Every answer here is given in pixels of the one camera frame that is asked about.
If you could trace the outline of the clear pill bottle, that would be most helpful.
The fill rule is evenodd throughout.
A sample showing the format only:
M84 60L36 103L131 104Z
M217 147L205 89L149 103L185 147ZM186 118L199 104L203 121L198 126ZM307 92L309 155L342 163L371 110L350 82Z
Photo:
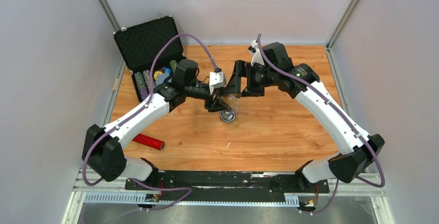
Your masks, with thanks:
M235 114L240 113L238 98L234 94L223 95L221 96L221 100L228 107L228 109L234 111Z

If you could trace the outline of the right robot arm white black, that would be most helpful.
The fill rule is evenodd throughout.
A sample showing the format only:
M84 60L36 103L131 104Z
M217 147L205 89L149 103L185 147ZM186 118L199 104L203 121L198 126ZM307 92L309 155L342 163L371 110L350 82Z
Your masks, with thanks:
M337 179L350 183L360 177L382 150L385 140L360 127L326 90L317 73L307 64L294 65L286 48L279 42L262 48L252 42L248 50L252 60L235 61L226 86L227 94L237 97L264 96L265 88L276 86L304 106L335 142L338 153L321 160L311 160L297 170L296 186L310 191L317 182Z

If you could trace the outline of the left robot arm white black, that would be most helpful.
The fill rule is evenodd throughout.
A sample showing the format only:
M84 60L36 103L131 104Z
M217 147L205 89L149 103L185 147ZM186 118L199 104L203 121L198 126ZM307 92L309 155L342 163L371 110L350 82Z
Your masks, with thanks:
M135 108L104 127L89 127L83 146L83 167L93 169L101 181L134 178L145 189L155 188L159 177L153 172L153 165L145 159L126 156L123 150L136 135L184 103L187 97L204 100L210 112L227 108L220 97L226 84L224 72L216 67L209 74L208 83L203 83L197 79L198 71L195 61L181 60L174 73L156 85Z

